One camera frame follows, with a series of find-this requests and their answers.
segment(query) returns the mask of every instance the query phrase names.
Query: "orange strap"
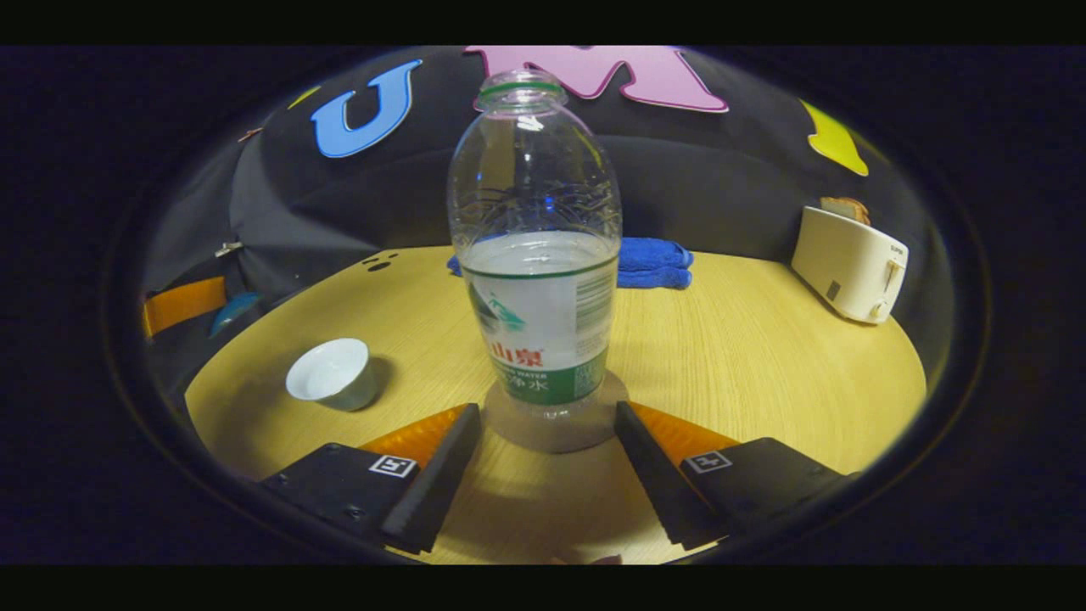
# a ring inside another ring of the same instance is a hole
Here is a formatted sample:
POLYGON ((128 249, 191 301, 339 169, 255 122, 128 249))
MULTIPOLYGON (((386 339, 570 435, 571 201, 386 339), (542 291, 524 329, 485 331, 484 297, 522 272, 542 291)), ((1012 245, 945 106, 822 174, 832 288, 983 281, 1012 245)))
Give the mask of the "orange strap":
POLYGON ((160 292, 143 303, 143 334, 150 339, 177 323, 226 305, 226 279, 207 278, 160 292))

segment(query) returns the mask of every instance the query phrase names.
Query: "green label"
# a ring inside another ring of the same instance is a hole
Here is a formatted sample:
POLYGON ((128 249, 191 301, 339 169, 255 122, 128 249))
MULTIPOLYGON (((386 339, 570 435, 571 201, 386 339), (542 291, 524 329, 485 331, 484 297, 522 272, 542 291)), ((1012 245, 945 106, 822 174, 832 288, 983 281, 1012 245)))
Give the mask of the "green label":
POLYGON ((491 357, 502 386, 515 399, 529 404, 556 406, 588 396, 604 381, 607 351, 576 368, 557 371, 532 371, 509 367, 491 357))

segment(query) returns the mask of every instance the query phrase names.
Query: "blue letter u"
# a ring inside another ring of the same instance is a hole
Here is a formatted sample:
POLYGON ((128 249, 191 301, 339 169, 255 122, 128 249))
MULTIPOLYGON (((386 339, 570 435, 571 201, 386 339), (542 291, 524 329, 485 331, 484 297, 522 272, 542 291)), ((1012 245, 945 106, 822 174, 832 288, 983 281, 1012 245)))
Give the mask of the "blue letter u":
POLYGON ((411 110, 411 71, 422 60, 407 62, 375 77, 367 87, 377 87, 380 110, 369 123, 351 129, 346 124, 346 101, 354 97, 348 91, 317 109, 310 120, 316 124, 317 148, 325 156, 352 155, 380 142, 400 126, 411 110))

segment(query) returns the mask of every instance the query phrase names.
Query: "blue object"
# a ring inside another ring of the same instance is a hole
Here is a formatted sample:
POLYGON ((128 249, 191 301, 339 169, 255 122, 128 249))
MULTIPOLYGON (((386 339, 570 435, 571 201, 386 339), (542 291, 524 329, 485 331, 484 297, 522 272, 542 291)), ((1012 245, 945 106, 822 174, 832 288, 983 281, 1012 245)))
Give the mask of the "blue object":
MULTIPOLYGON (((694 276, 686 267, 694 253, 669 240, 622 238, 618 251, 619 288, 686 288, 694 276)), ((459 276, 460 262, 453 255, 445 264, 459 276)))
POLYGON ((244 292, 231 298, 223 309, 215 316, 215 322, 211 324, 211 334, 207 338, 215 338, 220 331, 236 321, 238 317, 244 315, 256 302, 261 300, 258 292, 244 292))

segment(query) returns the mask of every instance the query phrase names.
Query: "bottle label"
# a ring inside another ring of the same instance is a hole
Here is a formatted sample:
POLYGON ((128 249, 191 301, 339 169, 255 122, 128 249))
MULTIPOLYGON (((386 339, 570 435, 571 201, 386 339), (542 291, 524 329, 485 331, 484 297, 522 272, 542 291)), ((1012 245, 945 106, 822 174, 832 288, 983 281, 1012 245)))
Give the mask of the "bottle label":
POLYGON ((603 382, 618 257, 536 275, 463 268, 471 307, 505 391, 554 406, 603 382))

